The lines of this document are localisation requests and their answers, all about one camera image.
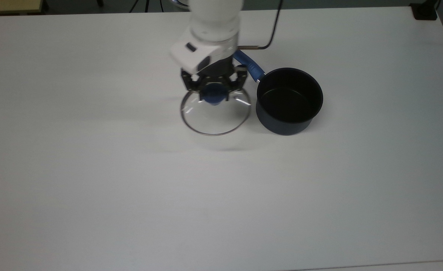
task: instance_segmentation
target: floor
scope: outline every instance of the floor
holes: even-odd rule
[[[125,13],[129,12],[136,0],[104,0],[104,6],[99,7],[96,0],[46,0],[50,9],[46,14],[92,14],[92,13]],[[139,0],[133,12],[144,12],[147,0]],[[408,6],[411,2],[423,0],[285,0],[284,9],[311,9],[311,8],[340,8],[340,7],[389,7]],[[183,12],[175,7],[171,0],[151,0],[148,12],[161,12],[161,5],[165,12]],[[276,9],[278,0],[245,0],[244,10]],[[443,0],[441,0],[438,14],[443,23]]]

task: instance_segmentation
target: cable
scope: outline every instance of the cable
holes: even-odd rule
[[[138,2],[138,0],[136,0],[136,2],[134,2],[134,5],[131,7],[131,9],[130,9],[130,12],[129,13],[131,13],[133,10],[134,10],[134,7],[136,6],[136,4],[137,4],[137,2]]]
[[[144,13],[148,12],[149,5],[150,5],[150,0],[146,0],[146,6],[144,6]]]
[[[268,48],[270,46],[270,44],[272,44],[273,37],[275,36],[275,31],[277,29],[278,17],[280,16],[280,10],[282,9],[282,5],[283,5],[283,0],[280,0],[280,2],[278,2],[277,16],[275,17],[275,22],[273,23],[272,36],[270,36],[270,41],[268,41],[267,45],[265,45],[265,46],[253,46],[253,45],[239,46],[238,47],[239,50],[264,50],[264,49]]]

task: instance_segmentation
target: black object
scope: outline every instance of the black object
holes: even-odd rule
[[[49,5],[48,5],[48,3],[47,3],[46,0],[43,0],[43,1],[42,1],[42,9],[43,9],[44,11],[48,11],[48,10],[49,10]]]
[[[134,10],[134,7],[136,7],[136,4],[137,4],[137,2],[138,2],[139,0],[136,0],[135,2],[134,2],[134,4],[133,4],[133,6],[131,7],[131,9],[130,9],[130,12],[129,13],[131,13],[131,12],[133,12],[133,10]]]
[[[434,5],[438,0],[427,0],[422,4],[412,3],[409,6],[412,9],[412,14],[416,20],[435,21],[437,19],[437,13],[435,12]]]
[[[199,93],[200,100],[216,105],[223,100],[228,101],[229,93],[240,90],[247,79],[247,68],[244,65],[233,66],[233,58],[227,57],[209,65],[198,72],[198,80],[193,81],[192,75],[182,69],[181,76],[188,91]],[[232,81],[230,76],[236,73]]]
[[[268,130],[290,136],[308,127],[322,108],[320,85],[308,73],[280,68],[263,76],[257,88],[256,112]]]

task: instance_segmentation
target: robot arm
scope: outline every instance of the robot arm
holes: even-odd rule
[[[225,70],[216,73],[229,72],[227,63],[231,64],[237,50],[243,0],[190,0],[189,5],[190,25],[171,47],[171,56],[191,75],[213,65],[220,67],[212,69]]]

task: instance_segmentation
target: metal rim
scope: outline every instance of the metal rim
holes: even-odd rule
[[[180,8],[185,9],[185,10],[190,9],[190,7],[188,5],[185,5],[185,4],[181,3],[178,0],[171,0],[171,3],[173,5],[175,5],[175,6],[177,6],[177,7],[180,7]]]
[[[188,97],[189,97],[192,93],[196,93],[196,91],[189,91],[189,92],[188,92],[187,94],[185,94],[185,96],[183,97],[182,104],[180,105],[180,115],[182,116],[182,120],[183,120],[183,122],[184,122],[185,125],[187,125],[187,127],[190,128],[192,131],[197,132],[198,134],[202,134],[202,135],[204,135],[204,136],[208,136],[208,135],[211,136],[211,137],[219,136],[219,135],[220,135],[220,136],[221,136],[221,135],[223,136],[224,134],[229,134],[229,133],[231,133],[231,132],[237,130],[237,129],[238,129],[240,126],[242,126],[242,124],[243,124],[243,123],[249,118],[250,113],[251,113],[251,105],[252,105],[251,100],[250,100],[250,96],[249,96],[248,93],[245,91],[245,89],[241,89],[241,91],[243,92],[243,94],[245,94],[245,96],[247,97],[247,101],[248,101],[248,103],[250,104],[250,105],[249,105],[249,108],[248,108],[249,113],[245,116],[245,118],[242,120],[242,122],[241,122],[237,127],[233,128],[232,130],[227,131],[227,132],[222,132],[222,133],[219,133],[219,134],[208,134],[208,133],[206,133],[206,132],[200,132],[200,131],[194,129],[193,127],[191,127],[191,125],[188,124],[188,122],[187,122],[186,119],[185,119],[185,115],[183,114],[183,108],[184,108],[185,105],[186,105],[186,101],[188,100]]]

